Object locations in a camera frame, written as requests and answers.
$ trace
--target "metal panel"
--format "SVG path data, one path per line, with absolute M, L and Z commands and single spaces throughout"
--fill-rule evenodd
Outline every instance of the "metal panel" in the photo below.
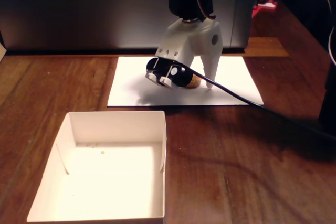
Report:
M 241 34 L 238 47 L 248 39 L 249 28 L 233 26 L 236 2 L 214 0 L 226 48 L 232 34 Z M 156 48 L 176 19 L 168 0 L 0 0 L 0 31 L 9 50 Z

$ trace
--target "white cardboard box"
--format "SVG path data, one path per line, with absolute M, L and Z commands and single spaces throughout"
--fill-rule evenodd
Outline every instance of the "white cardboard box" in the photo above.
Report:
M 27 222 L 164 223 L 165 152 L 162 111 L 68 113 Z

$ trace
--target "wooden table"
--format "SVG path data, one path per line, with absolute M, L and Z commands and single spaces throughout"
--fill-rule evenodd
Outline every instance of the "wooden table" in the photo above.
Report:
M 252 37 L 290 57 L 246 57 L 265 105 L 317 126 L 330 60 L 279 5 Z M 69 111 L 106 108 L 116 57 L 9 56 L 0 63 L 0 223 L 25 223 Z M 166 223 L 336 223 L 335 147 L 250 106 L 165 107 Z

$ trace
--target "white paper sheet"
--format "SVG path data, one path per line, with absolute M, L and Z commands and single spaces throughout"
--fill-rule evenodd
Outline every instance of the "white paper sheet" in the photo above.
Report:
M 168 89 L 145 78 L 146 65 L 153 57 L 119 57 L 108 106 L 246 105 L 217 87 L 208 89 L 202 80 L 197 89 Z M 204 74 L 200 57 L 191 68 Z M 216 82 L 242 97 L 263 104 L 259 91 L 242 57 L 222 56 Z

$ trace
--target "wine cork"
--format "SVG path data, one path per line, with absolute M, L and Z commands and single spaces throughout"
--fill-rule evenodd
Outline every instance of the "wine cork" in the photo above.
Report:
M 186 89 L 196 89 L 201 85 L 201 78 L 193 74 L 193 79 L 187 86 Z

